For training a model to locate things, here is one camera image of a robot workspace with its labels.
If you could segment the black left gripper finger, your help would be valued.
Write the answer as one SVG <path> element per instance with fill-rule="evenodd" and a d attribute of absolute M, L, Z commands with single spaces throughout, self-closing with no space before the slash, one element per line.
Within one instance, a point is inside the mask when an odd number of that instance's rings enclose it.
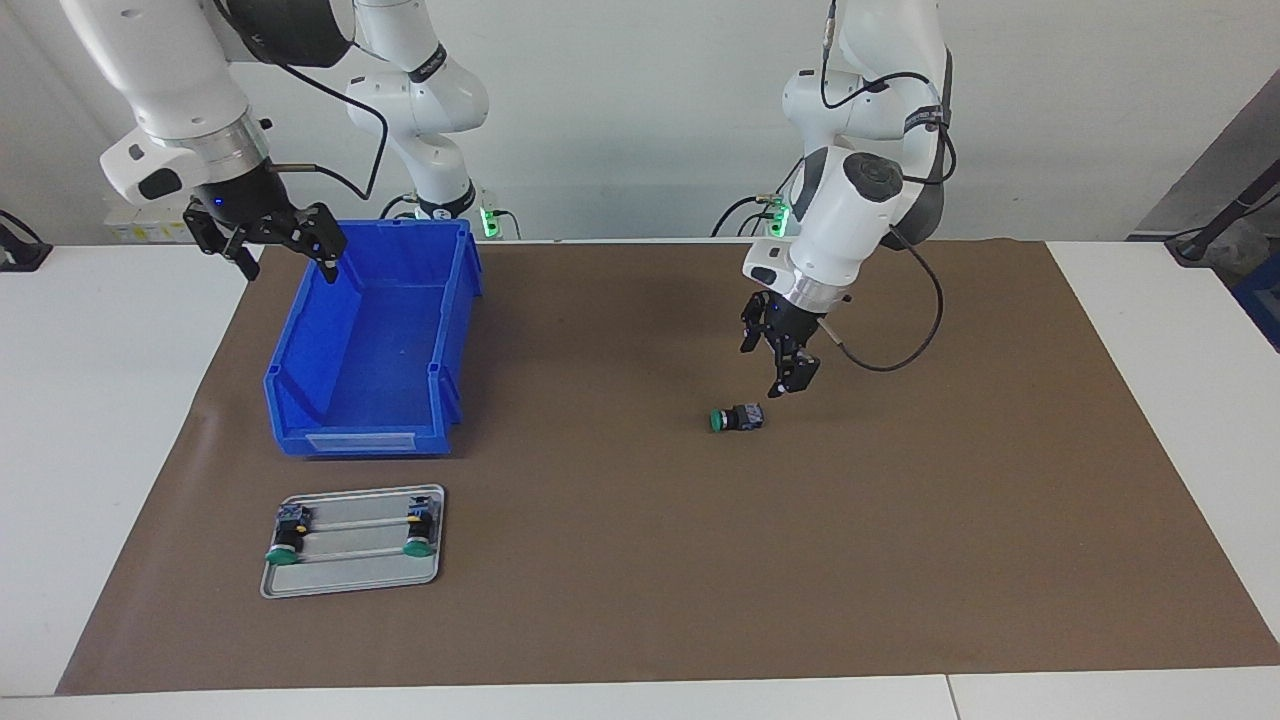
<path fill-rule="evenodd" d="M 769 337 L 771 325 L 768 323 L 771 309 L 771 295 L 751 295 L 746 301 L 740 316 L 742 323 L 742 342 L 739 351 L 741 354 L 753 352 L 762 341 L 765 341 L 772 347 L 773 341 Z"/>
<path fill-rule="evenodd" d="M 820 369 L 820 360 L 795 338 L 769 340 L 776 378 L 767 392 L 768 398 L 803 392 Z"/>

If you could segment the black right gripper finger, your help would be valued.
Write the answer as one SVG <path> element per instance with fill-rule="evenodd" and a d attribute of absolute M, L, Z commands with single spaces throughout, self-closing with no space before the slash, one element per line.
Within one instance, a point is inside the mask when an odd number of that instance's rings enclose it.
<path fill-rule="evenodd" d="M 187 208 L 183 211 L 183 222 L 202 254 L 227 260 L 247 282 L 259 278 L 261 272 L 259 261 L 244 246 L 239 233 L 225 236 L 212 215 L 202 208 Z"/>
<path fill-rule="evenodd" d="M 306 208 L 273 211 L 262 218 L 262 243 L 279 245 L 308 258 L 328 284 L 339 278 L 339 260 L 347 238 L 330 209 L 316 202 Z"/>

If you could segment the white labelled box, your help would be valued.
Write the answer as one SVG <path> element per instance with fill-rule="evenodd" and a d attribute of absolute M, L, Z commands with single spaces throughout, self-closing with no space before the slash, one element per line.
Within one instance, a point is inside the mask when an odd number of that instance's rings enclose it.
<path fill-rule="evenodd" d="M 186 209 L 184 199 L 142 208 L 116 202 L 108 210 L 102 225 L 119 243 L 195 245 L 182 217 Z"/>

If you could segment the blue plastic storage bin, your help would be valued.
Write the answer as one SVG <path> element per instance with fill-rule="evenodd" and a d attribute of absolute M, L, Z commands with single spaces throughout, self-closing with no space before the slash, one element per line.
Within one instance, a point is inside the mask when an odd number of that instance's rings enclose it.
<path fill-rule="evenodd" d="M 268 416 L 292 457 L 451 452 L 462 357 L 483 265 L 465 220 L 347 220 L 328 281 L 300 282 L 264 377 Z"/>

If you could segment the brown table mat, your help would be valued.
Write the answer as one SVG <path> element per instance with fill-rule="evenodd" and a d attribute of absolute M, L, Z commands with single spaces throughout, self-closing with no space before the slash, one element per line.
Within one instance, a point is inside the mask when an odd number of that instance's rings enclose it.
<path fill-rule="evenodd" d="M 61 694 L 1280 665 L 1042 243 L 929 243 L 940 337 L 765 401 L 733 245 L 483 250 L 443 459 L 287 457 L 268 251 Z M 714 434 L 713 407 L 765 425 Z M 430 584 L 260 594 L 292 495 L 438 483 Z"/>

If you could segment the grey metal tray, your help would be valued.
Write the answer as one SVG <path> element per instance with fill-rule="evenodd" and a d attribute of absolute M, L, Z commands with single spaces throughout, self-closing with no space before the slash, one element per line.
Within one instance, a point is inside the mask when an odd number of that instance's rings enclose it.
<path fill-rule="evenodd" d="M 283 600 L 315 594 L 424 585 L 434 582 L 442 569 L 447 501 L 443 486 L 426 484 L 319 495 L 293 495 L 287 497 L 279 507 L 283 503 L 302 503 L 311 510 L 312 521 L 355 521 L 406 516 L 410 500 L 416 496 L 431 496 L 442 501 L 440 541 L 436 556 L 430 559 L 412 559 L 408 556 L 381 557 L 364 561 L 308 562 L 301 565 L 296 562 L 279 568 L 268 566 L 264 559 L 260 594 L 265 600 Z M 399 528 L 387 527 L 317 533 L 306 536 L 301 553 L 402 546 L 406 532 L 407 527 L 404 532 Z"/>

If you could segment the black tripod pole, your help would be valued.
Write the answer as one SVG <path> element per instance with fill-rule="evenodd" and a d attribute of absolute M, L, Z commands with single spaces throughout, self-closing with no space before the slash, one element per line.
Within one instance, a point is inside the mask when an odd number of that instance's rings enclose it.
<path fill-rule="evenodd" d="M 1266 209 L 1280 199 L 1280 158 L 1272 161 L 1229 205 L 1207 224 L 1180 231 L 1164 241 L 1165 249 L 1181 266 L 1198 266 L 1210 246 L 1238 220 Z"/>

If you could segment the blue crate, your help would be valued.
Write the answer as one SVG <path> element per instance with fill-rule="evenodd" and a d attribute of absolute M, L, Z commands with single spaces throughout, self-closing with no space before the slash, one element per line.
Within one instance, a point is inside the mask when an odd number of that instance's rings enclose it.
<path fill-rule="evenodd" d="M 1280 251 L 1230 288 L 1260 333 L 1280 354 Z"/>

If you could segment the black clamp mount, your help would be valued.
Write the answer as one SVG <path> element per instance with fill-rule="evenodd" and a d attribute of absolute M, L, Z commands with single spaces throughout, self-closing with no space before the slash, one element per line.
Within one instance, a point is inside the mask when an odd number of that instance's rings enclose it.
<path fill-rule="evenodd" d="M 0 273 L 36 272 L 52 250 L 19 217 L 0 209 Z"/>

